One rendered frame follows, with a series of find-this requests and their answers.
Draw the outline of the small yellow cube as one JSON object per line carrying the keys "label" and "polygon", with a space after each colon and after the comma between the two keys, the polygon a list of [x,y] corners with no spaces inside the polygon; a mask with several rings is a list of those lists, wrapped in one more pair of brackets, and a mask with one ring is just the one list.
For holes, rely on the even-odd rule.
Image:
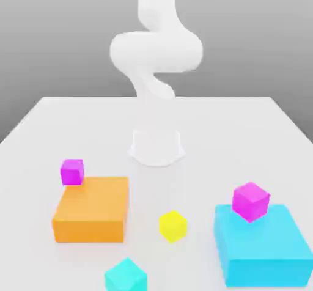
{"label": "small yellow cube", "polygon": [[159,217],[159,232],[170,243],[186,236],[187,220],[178,211],[171,210]]}

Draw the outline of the small cyan cube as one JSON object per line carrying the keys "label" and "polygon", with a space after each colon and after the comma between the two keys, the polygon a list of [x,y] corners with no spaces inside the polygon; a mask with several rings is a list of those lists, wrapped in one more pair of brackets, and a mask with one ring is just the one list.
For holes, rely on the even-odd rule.
{"label": "small cyan cube", "polygon": [[147,274],[129,257],[104,274],[106,291],[147,291]]}

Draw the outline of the large blue box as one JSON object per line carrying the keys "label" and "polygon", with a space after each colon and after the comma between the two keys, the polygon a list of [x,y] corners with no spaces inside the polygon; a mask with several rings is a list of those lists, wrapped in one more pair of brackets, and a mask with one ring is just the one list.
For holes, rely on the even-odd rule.
{"label": "large blue box", "polygon": [[313,252],[285,205],[270,205],[251,223],[217,205],[214,235],[227,287],[307,286]]}

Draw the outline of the large orange box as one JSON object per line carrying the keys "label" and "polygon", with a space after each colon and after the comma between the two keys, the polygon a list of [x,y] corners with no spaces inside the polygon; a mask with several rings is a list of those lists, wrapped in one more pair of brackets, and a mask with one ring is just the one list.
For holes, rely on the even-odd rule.
{"label": "large orange box", "polygon": [[121,243],[129,204],[127,177],[86,177],[69,185],[52,219],[58,243]]}

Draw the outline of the small magenta cube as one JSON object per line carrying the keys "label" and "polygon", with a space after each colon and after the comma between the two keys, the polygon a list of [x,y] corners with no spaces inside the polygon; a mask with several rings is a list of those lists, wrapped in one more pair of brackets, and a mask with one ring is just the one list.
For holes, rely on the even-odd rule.
{"label": "small magenta cube", "polygon": [[65,159],[61,169],[62,184],[82,185],[84,179],[84,163],[82,159]]}
{"label": "small magenta cube", "polygon": [[255,183],[249,182],[234,189],[232,210],[252,223],[267,214],[270,196]]}

